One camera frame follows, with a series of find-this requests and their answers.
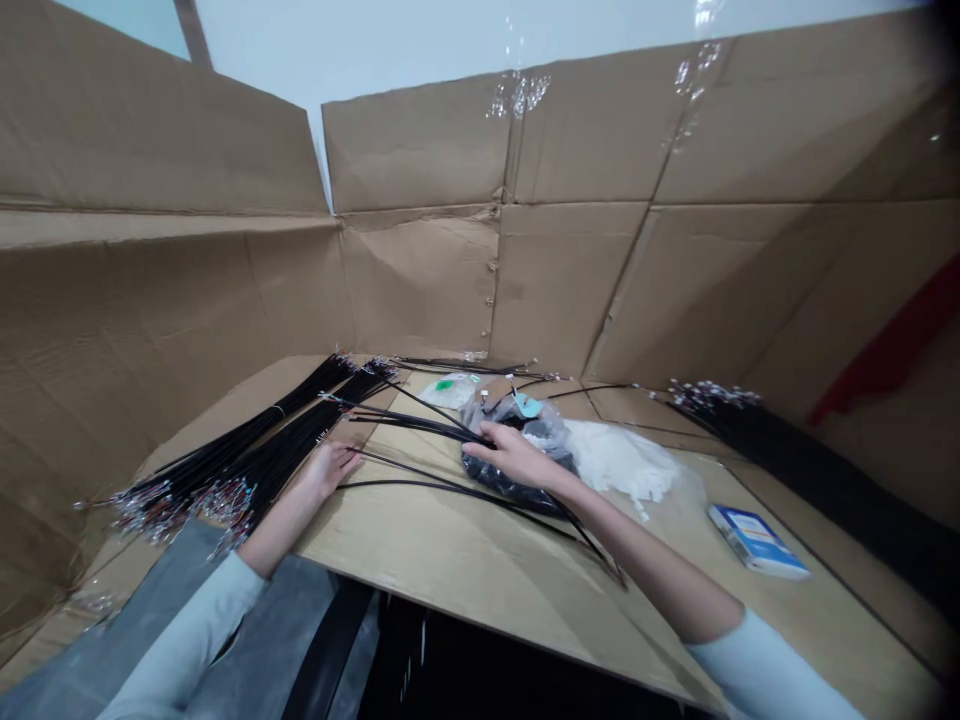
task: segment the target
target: left hand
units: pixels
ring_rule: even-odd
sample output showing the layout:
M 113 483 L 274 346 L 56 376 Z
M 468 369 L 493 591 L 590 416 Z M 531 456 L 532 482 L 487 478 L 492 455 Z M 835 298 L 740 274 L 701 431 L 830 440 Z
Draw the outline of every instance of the left hand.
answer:
M 350 473 L 356 470 L 363 457 L 341 442 L 324 442 L 313 451 L 300 472 L 297 484 L 309 485 L 329 497 Z

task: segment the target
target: gray fabric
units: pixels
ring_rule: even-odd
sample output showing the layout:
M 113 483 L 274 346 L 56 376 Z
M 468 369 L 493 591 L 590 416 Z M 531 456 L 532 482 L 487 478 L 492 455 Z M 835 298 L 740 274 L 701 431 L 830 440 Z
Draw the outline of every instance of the gray fabric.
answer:
M 219 538 L 216 528 L 187 523 L 109 627 L 89 630 L 0 697 L 0 720 L 96 718 L 147 648 L 222 562 L 207 561 Z M 324 568 L 288 556 L 227 652 L 204 674 L 188 716 L 280 718 L 333 595 L 332 577 Z M 358 638 L 364 647 L 355 645 L 351 653 L 344 672 L 350 680 L 338 691 L 331 717 L 355 715 L 376 647 L 376 620 L 369 611 Z

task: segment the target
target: right hand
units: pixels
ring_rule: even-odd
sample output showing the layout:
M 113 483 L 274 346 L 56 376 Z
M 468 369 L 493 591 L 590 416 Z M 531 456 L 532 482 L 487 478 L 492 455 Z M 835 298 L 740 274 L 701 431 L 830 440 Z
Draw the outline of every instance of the right hand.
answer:
M 480 423 L 480 434 L 492 440 L 497 449 L 465 443 L 463 451 L 495 465 L 511 480 L 552 492 L 574 477 L 542 450 L 531 445 L 514 428 L 483 421 Z

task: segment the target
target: cable bundle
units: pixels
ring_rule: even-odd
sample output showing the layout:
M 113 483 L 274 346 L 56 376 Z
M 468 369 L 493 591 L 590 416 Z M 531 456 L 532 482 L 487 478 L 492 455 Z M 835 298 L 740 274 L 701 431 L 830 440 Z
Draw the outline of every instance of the cable bundle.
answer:
M 480 365 L 463 362 L 461 360 L 431 360 L 428 358 L 408 357 L 394 357 L 391 358 L 391 360 L 397 365 L 397 367 L 401 367 L 404 370 L 416 370 L 419 372 L 431 373 L 433 375 L 447 375 L 451 372 L 470 372 L 476 375 L 507 375 L 512 373 L 517 377 L 533 378 L 539 382 L 573 379 L 565 378 L 557 373 L 535 373 L 528 371 L 526 368 L 537 363 L 536 358 L 533 358 L 533 360 L 525 363 L 520 363 L 519 365 L 510 365 L 509 367 L 504 368 L 485 368 Z
M 470 428 L 468 428 L 462 422 L 448 415 L 447 413 L 445 413 L 443 410 L 436 407 L 435 405 L 432 405 L 426 402 L 425 400 L 421 400 L 416 395 L 410 392 L 407 392 L 406 390 L 401 388 L 399 385 L 396 385 L 389 381 L 387 381 L 387 384 L 390 387 L 393 387 L 396 390 L 399 390 L 404 395 L 407 395 L 408 397 L 416 400 L 418 403 L 420 403 L 424 407 L 429 408 L 430 410 L 433 410 L 435 413 L 439 415 L 442 415 L 444 418 L 446 418 L 447 420 L 449 420 L 454 424 L 447 425 L 445 423 L 437 422 L 434 420 L 428 420 L 427 418 L 421 418 L 415 415 L 406 415 L 403 413 L 392 412 L 390 410 L 381 410 L 379 408 L 367 407 L 359 403 L 345 402 L 342 398 L 339 398 L 339 397 L 337 398 L 331 397 L 331 399 L 338 400 L 342 404 L 348 407 L 354 408 L 355 411 L 356 410 L 365 411 L 362 413 L 363 417 L 352 416 L 350 418 L 352 422 L 369 422 L 369 423 L 376 423 L 379 425 L 393 425 L 396 427 L 404 427 L 404 428 L 407 428 L 408 430 L 418 430 L 421 432 L 429 432 L 435 435 L 441 435 L 443 437 L 450 438 L 451 440 L 456 440 L 457 442 L 460 442 L 460 443 L 475 442 L 481 445 L 486 445 L 487 447 L 490 447 L 490 448 L 496 448 L 496 445 L 494 443 L 487 440 L 482 435 L 479 435 L 473 432 Z M 454 492 L 461 492 L 462 494 L 470 495 L 471 497 L 493 503 L 498 507 L 508 510 L 509 512 L 512 512 L 521 517 L 525 517 L 526 519 L 530 520 L 531 522 L 534 522 L 537 525 L 540 525 L 541 527 L 547 527 L 554 532 L 557 531 L 557 528 L 554 528 L 552 525 L 549 525 L 549 523 L 545 523 L 539 520 L 538 518 L 534 518 L 532 515 L 524 512 L 524 508 L 522 506 L 514 502 L 511 502 L 509 500 L 496 498 L 494 496 L 487 495 L 486 493 L 470 490 L 469 488 L 465 488 L 464 486 L 459 485 L 458 483 L 454 483 L 452 481 L 446 480 L 436 475 L 431 475 L 430 473 L 425 472 L 423 470 L 419 470 L 409 465 L 403 465 L 402 463 L 398 463 L 393 460 L 389 460 L 387 458 L 370 455 L 370 453 L 365 453 L 365 452 L 362 454 L 368 455 L 369 457 L 374 457 L 384 462 L 388 462 L 397 467 L 401 467 L 406 470 L 419 473 L 420 475 L 424 475 L 425 477 L 429 477 L 433 480 L 439 480 L 440 482 L 444 483 L 444 486 L 440 487 L 437 485 L 431 485 L 430 483 L 419 483 L 416 481 L 402 482 L 402 481 L 387 481 L 387 480 L 371 481 L 366 484 L 371 484 L 371 485 L 372 484 L 377 484 L 377 485 L 419 484 L 419 485 L 426 485 L 427 487 L 440 487 L 440 489 L 443 489 L 443 490 L 452 490 Z M 620 570 L 620 568 L 616 565 L 616 563 L 612 563 L 611 561 L 609 561 L 606 555 L 603 554 L 603 551 L 601 551 L 600 548 L 597 547 L 597 545 L 593 542 L 593 540 L 590 539 L 590 536 L 587 535 L 586 531 L 583 529 L 583 525 L 580 522 L 579 518 L 577 518 L 576 515 L 574 515 L 573 512 L 569 508 L 567 508 L 565 505 L 563 505 L 563 503 L 561 503 L 557 498 L 549 494 L 547 494 L 547 497 L 550 499 L 553 505 L 559 510 L 558 516 L 565 519 L 567 522 L 573 525 L 574 529 L 583 539 L 585 545 L 597 556 L 600 563 L 610 571 L 610 573 L 621 583 L 621 585 L 625 586 L 626 581 L 624 580 L 623 573 Z M 564 533 L 564 535 L 566 537 L 572 537 L 569 535 L 569 533 Z
M 374 358 L 343 384 L 340 402 L 361 403 L 390 387 L 396 375 L 395 367 Z M 217 499 L 203 506 L 208 517 L 229 526 L 217 552 L 236 547 L 257 528 L 287 481 L 342 414 L 340 403 L 324 399 L 226 469 Z
M 77 507 L 115 505 L 121 513 L 117 521 L 121 531 L 142 532 L 155 542 L 166 540 L 198 510 L 210 512 L 235 505 L 240 499 L 234 494 L 236 488 L 220 482 L 224 470 L 271 428 L 356 371 L 348 357 L 335 353 L 290 393 L 242 425 L 167 463 L 109 500 L 78 503 Z
M 738 387 L 727 390 L 709 381 L 672 383 L 669 407 L 767 470 L 926 595 L 955 627 L 960 626 L 957 533 L 769 412 L 756 393 Z

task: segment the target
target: cardboard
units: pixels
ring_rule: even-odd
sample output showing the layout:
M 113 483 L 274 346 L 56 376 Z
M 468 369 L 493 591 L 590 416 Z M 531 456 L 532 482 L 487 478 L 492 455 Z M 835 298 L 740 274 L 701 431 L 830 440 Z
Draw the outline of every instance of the cardboard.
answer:
M 496 366 L 536 357 L 549 372 L 581 375 L 645 212 L 645 203 L 504 206 Z
M 876 207 L 741 384 L 775 412 L 802 422 L 844 368 L 958 250 L 958 201 Z
M 830 414 L 816 435 L 877 483 L 960 531 L 960 315 L 922 353 L 897 392 Z
M 650 200 L 686 103 L 677 70 L 694 51 L 672 45 L 525 70 L 550 84 L 511 136 L 519 149 L 507 199 Z
M 510 118 L 493 112 L 499 74 L 323 106 L 338 213 L 500 199 Z
M 738 384 L 876 207 L 654 207 L 591 378 Z
M 414 373 L 411 391 L 435 377 Z M 429 413 L 406 397 L 391 407 Z M 455 441 L 383 426 L 369 447 L 470 482 Z M 654 532 L 764 617 L 866 717 L 922 712 L 936 684 L 899 641 L 729 472 L 710 459 L 676 455 L 703 479 L 709 501 L 762 514 L 813 576 L 790 583 L 746 569 L 702 508 L 665 506 L 673 521 L 651 520 Z M 354 479 L 409 475 L 368 461 Z M 635 513 L 628 499 L 608 496 Z M 427 488 L 347 490 L 321 509 L 300 549 L 335 572 L 722 712 L 716 686 L 642 593 L 632 585 L 624 591 L 575 545 L 499 508 Z
M 937 98 L 948 62 L 929 19 L 918 9 L 725 40 L 656 201 L 950 196 L 953 153 L 931 143 L 949 132 Z
M 29 628 L 9 658 L 0 657 L 0 693 L 39 669 L 83 633 L 119 612 L 165 548 L 114 535 L 97 554 L 66 605 Z
M 343 222 L 358 350 L 416 357 L 488 351 L 498 208 L 358 213 Z
M 102 528 L 73 503 L 125 486 L 232 385 L 353 329 L 322 312 L 349 303 L 329 219 L 6 211 L 0 232 L 8 632 L 95 552 Z
M 0 28 L 0 204 L 327 211 L 302 108 L 49 0 Z
M 678 71 L 701 48 L 681 45 L 328 104 L 338 220 L 302 109 L 54 3 L 4 4 L 0 658 L 69 597 L 104 541 L 105 515 L 73 502 L 234 427 L 338 345 L 538 357 L 539 370 L 588 385 L 709 377 L 802 419 L 958 250 L 955 143 L 932 43 L 911 35 L 919 17 L 724 40 L 692 84 Z M 535 76 L 542 97 L 498 111 L 511 83 Z M 902 395 L 830 419 L 822 437 L 946 521 L 956 465 L 937 433 L 955 428 L 955 404 L 930 400 L 957 384 L 944 347 Z M 530 393 L 567 387 L 581 381 Z M 642 393 L 558 405 L 729 455 Z M 365 442 L 371 430 L 334 436 Z M 399 449 L 459 470 L 453 446 Z M 715 499 L 750 509 L 715 465 L 683 457 Z M 717 707 L 662 619 L 633 595 L 611 605 L 587 558 L 466 499 L 394 490 L 344 494 L 308 554 Z M 856 558 L 831 527 L 810 521 L 802 534 Z M 733 580 L 718 580 L 868 715 L 916 714 L 927 675 L 839 583 L 768 593 L 710 532 L 667 539 L 708 572 L 730 561 Z M 876 607 L 892 598 L 883 612 L 901 637 L 919 646 L 936 632 L 871 573 L 857 582 Z M 435 582 L 452 575 L 462 583 Z
M 751 463 L 723 464 L 928 666 L 942 676 L 952 670 L 960 638 L 929 602 L 774 477 Z

